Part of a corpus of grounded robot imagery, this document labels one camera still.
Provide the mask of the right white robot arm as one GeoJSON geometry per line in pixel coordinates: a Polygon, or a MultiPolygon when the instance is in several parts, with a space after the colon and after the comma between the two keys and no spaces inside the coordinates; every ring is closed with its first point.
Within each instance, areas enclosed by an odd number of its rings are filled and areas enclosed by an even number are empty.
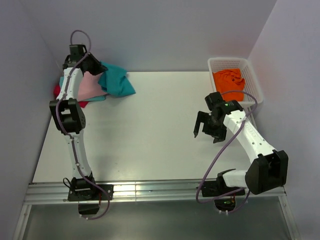
{"type": "Polygon", "coordinates": [[[203,179],[197,189],[203,197],[244,195],[245,190],[259,195],[286,184],[289,163],[287,153],[270,145],[246,117],[244,110],[198,112],[193,131],[195,136],[202,131],[213,137],[214,143],[219,143],[226,139],[227,131],[233,134],[214,157],[211,166],[214,166],[233,140],[240,143],[250,162],[247,170],[228,169],[218,173],[213,181],[203,179]]]}

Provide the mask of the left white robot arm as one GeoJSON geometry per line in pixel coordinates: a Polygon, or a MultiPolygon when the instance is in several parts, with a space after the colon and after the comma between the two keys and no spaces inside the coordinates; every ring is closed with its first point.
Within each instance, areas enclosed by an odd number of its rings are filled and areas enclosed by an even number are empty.
{"type": "Polygon", "coordinates": [[[86,117],[77,97],[84,73],[98,75],[106,68],[89,52],[70,54],[63,67],[62,88],[56,100],[49,103],[49,108],[56,128],[64,135],[69,148],[72,162],[70,186],[86,200],[91,200],[96,197],[98,188],[87,160],[84,145],[86,117]]]}

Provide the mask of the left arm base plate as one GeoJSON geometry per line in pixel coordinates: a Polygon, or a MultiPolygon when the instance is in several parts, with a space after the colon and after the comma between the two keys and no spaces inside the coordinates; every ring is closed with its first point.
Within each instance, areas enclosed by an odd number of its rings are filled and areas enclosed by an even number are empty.
{"type": "Polygon", "coordinates": [[[98,186],[103,189],[106,194],[104,194],[100,189],[97,188],[95,188],[94,190],[90,188],[71,189],[68,193],[67,200],[69,202],[112,200],[114,186],[112,184],[99,184],[98,186]]]}

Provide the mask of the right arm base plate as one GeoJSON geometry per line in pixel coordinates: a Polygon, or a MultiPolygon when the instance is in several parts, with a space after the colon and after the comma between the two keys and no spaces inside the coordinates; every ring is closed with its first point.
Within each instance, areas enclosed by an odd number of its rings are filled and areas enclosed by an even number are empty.
{"type": "Polygon", "coordinates": [[[216,180],[209,180],[205,181],[200,189],[202,197],[218,197],[220,195],[233,192],[228,196],[235,195],[235,196],[244,196],[245,190],[240,189],[239,187],[228,187],[223,180],[223,178],[217,178],[216,180]]]}

